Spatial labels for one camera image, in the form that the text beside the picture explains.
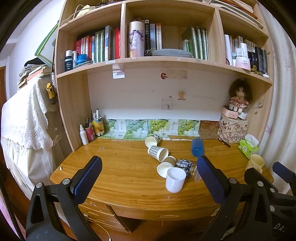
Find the checkered paper cup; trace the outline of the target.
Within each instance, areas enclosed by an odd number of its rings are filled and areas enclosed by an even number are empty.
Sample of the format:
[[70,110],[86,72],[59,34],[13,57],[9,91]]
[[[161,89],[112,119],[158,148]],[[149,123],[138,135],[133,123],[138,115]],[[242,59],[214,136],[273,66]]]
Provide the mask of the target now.
[[147,153],[153,158],[157,159],[160,163],[163,162],[169,155],[167,148],[158,146],[150,146],[147,150]]

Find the white lace cloth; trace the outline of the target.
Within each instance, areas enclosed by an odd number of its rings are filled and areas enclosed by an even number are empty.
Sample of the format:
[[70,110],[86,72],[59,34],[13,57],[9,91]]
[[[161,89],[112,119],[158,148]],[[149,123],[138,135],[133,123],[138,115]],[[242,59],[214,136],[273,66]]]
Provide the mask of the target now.
[[6,167],[27,198],[35,185],[50,184],[56,167],[47,132],[50,103],[42,78],[33,78],[1,110],[1,147]]

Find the green tissue pack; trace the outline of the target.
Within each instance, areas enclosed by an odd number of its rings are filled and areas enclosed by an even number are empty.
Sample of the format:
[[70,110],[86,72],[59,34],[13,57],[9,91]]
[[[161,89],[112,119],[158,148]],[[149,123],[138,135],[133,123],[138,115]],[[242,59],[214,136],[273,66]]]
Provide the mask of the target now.
[[238,148],[247,159],[250,159],[251,155],[259,153],[259,141],[255,136],[247,134],[244,139],[239,141]]

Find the patterned fabric bag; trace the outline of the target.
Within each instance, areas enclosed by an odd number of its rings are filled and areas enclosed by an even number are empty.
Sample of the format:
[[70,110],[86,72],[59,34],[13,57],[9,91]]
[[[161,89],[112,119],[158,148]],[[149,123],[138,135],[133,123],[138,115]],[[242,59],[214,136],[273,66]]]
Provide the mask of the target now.
[[218,137],[227,143],[238,143],[245,138],[248,120],[231,119],[223,114],[219,118]]

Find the red pen holder can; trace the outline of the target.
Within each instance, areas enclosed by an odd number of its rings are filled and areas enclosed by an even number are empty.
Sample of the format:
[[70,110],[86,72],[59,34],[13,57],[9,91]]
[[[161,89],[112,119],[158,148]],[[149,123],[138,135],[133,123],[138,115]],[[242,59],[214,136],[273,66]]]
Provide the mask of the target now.
[[95,132],[94,132],[92,121],[89,118],[86,118],[84,129],[85,129],[88,141],[93,142],[95,140]]

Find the wooden bookshelf hutch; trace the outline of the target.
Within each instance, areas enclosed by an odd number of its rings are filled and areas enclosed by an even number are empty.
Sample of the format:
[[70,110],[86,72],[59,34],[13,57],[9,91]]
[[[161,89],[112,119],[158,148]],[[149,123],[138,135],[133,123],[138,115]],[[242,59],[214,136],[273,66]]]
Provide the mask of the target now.
[[[217,121],[237,78],[247,80],[253,99],[247,132],[263,138],[273,95],[273,79],[226,64],[225,35],[243,37],[266,49],[273,64],[267,25],[257,1],[250,1],[261,27],[241,16],[200,1],[121,1],[71,18],[80,1],[65,1],[58,27],[55,74],[60,112],[72,150],[82,142],[79,125],[99,109],[114,119],[189,119]],[[134,19],[162,26],[163,46],[177,48],[188,27],[208,32],[208,60],[184,57],[132,57],[128,31]],[[79,37],[106,26],[119,27],[120,58],[65,70],[66,51]]]

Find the wooden desk drawers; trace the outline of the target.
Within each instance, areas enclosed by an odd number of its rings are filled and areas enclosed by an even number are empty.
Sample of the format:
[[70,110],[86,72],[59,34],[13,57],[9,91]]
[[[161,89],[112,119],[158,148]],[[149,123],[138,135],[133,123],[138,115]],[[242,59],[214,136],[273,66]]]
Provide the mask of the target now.
[[140,219],[118,216],[110,205],[89,199],[78,207],[88,221],[115,230],[134,232],[142,222]]

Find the small beige paper cup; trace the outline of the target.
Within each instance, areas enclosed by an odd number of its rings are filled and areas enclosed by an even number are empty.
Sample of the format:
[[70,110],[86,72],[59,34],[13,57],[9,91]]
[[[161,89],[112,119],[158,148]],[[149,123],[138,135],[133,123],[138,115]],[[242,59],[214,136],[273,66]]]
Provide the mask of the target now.
[[173,156],[167,156],[164,160],[163,163],[170,163],[173,167],[176,166],[176,159]]

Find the plain white paper cup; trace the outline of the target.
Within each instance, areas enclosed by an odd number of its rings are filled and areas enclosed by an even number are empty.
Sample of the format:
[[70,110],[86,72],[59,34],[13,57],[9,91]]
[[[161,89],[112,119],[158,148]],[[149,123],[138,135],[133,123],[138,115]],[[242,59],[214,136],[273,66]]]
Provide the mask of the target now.
[[168,162],[162,162],[157,166],[157,173],[162,177],[167,177],[167,171],[170,168],[173,168],[174,166],[171,163]]

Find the grey flat pouch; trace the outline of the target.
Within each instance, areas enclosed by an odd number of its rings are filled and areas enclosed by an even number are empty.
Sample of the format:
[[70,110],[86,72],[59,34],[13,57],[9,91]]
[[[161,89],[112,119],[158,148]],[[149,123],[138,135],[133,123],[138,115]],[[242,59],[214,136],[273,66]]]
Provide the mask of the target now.
[[152,53],[153,56],[158,57],[184,57],[184,58],[192,58],[192,53],[185,51],[185,50],[179,50],[179,49],[159,49],[155,50]]

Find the green framed picture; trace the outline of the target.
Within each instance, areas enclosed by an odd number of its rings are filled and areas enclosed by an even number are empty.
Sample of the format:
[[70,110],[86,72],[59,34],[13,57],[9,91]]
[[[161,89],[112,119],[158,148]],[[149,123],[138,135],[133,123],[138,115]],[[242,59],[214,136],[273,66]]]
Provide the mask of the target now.
[[37,51],[35,52],[35,56],[47,64],[49,67],[53,66],[54,60],[54,49],[56,44],[56,37],[58,32],[59,22],[50,30],[45,39],[41,42]]

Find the pink box under doll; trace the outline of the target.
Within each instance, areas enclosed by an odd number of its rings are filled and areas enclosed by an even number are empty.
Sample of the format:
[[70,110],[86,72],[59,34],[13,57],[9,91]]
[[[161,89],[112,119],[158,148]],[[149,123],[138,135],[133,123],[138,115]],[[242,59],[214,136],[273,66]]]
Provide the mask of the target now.
[[228,109],[226,106],[222,108],[221,114],[226,118],[230,118],[233,120],[238,119],[238,112]]

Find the yellow toy on hook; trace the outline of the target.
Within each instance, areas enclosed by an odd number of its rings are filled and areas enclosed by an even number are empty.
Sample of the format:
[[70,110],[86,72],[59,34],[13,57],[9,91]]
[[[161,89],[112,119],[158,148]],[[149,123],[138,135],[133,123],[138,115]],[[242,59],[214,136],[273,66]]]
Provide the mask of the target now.
[[56,98],[55,91],[54,91],[53,86],[52,86],[51,83],[47,83],[46,91],[47,91],[48,96],[49,96],[50,104],[52,104],[52,105],[56,104],[57,98]]

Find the blue lidded jar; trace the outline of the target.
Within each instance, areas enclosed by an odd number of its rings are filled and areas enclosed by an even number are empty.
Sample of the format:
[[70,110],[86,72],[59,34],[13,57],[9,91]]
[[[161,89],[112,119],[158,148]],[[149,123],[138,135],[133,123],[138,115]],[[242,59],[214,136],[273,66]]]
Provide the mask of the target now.
[[80,54],[77,56],[76,65],[80,65],[88,61],[87,54]]

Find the white spray bottle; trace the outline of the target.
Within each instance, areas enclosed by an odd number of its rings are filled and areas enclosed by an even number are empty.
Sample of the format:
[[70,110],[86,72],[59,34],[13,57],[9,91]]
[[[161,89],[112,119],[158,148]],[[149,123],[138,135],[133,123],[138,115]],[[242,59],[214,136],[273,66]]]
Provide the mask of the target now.
[[89,144],[89,140],[83,125],[80,125],[80,137],[83,145]]

